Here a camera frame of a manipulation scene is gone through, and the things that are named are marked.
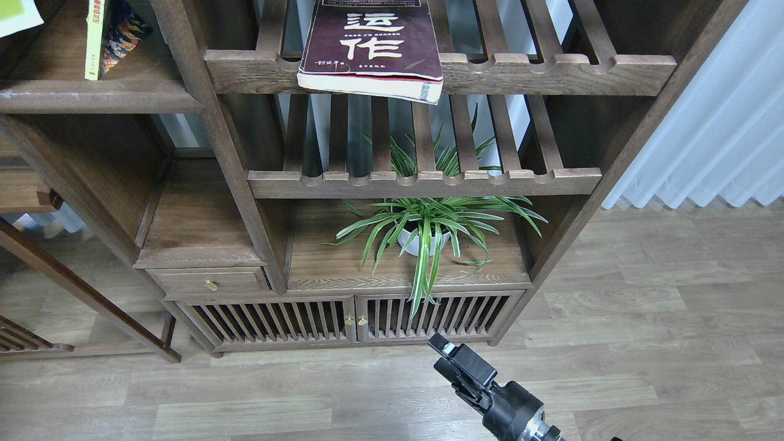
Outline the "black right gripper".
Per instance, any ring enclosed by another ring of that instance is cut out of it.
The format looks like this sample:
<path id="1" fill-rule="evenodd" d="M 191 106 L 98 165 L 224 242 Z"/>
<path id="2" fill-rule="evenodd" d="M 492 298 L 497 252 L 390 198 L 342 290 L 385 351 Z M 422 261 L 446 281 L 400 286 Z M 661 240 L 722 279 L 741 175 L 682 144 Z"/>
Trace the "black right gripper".
<path id="1" fill-rule="evenodd" d="M 465 344 L 454 345 L 440 333 L 429 338 L 440 354 L 437 372 L 451 383 L 456 395 L 477 411 L 487 411 L 485 429 L 498 440 L 543 440 L 546 434 L 544 407 L 534 394 L 517 382 L 499 386 L 497 370 Z"/>

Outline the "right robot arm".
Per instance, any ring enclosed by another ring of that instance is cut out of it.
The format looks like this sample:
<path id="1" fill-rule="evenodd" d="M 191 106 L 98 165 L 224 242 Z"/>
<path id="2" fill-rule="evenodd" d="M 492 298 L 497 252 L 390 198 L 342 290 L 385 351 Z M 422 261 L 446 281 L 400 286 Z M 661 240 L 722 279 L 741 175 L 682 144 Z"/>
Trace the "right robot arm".
<path id="1" fill-rule="evenodd" d="M 498 440 L 561 440 L 560 429 L 545 422 L 543 403 L 517 382 L 500 386 L 497 370 L 465 344 L 454 345 L 435 333 L 429 346 L 440 353 L 437 372 L 456 395 L 482 414 L 482 423 Z"/>

